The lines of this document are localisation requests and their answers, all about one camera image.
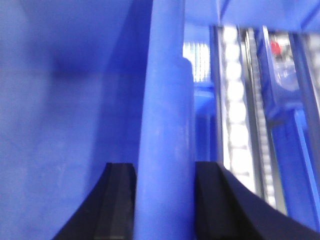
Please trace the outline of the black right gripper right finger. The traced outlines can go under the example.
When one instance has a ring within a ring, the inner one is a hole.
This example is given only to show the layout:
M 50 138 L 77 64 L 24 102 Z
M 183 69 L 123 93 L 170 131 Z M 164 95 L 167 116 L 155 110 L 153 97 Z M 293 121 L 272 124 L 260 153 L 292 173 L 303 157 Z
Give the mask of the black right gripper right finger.
M 320 234 L 285 216 L 217 162 L 195 164 L 198 240 L 318 240 Z

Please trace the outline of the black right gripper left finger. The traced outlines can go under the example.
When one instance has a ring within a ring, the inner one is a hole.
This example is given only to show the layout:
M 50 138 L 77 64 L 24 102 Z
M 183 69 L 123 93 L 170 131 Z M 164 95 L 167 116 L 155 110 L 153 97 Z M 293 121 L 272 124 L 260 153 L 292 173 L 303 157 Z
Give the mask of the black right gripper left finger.
M 131 163 L 107 163 L 98 182 L 55 240 L 131 240 L 136 198 Z

